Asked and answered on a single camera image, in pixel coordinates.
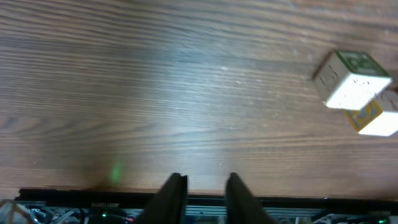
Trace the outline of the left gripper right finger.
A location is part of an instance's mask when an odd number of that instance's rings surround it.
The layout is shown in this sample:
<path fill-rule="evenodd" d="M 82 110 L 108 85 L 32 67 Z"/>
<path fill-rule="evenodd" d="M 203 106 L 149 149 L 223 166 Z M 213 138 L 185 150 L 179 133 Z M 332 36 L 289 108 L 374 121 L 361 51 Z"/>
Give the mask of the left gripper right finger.
<path fill-rule="evenodd" d="M 232 172 L 225 190 L 226 223 L 229 224 L 276 224 L 246 187 L 240 176 Z"/>

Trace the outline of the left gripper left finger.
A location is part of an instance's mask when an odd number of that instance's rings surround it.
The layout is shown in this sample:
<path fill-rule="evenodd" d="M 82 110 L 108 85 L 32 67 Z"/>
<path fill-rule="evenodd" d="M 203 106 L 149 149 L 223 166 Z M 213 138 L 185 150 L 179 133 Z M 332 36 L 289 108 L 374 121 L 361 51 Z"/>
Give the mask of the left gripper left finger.
<path fill-rule="evenodd" d="M 140 224 L 182 224 L 188 201 L 188 176 L 173 173 L 136 218 Z"/>

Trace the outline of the block with yellow C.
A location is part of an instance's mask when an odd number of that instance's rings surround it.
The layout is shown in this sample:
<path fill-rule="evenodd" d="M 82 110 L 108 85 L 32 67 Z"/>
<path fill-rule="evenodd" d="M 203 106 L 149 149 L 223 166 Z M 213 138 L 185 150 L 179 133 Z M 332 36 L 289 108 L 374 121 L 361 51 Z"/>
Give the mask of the block with yellow C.
<path fill-rule="evenodd" d="M 361 110 L 344 110 L 358 134 L 391 136 L 397 132 L 397 91 L 385 90 Z"/>

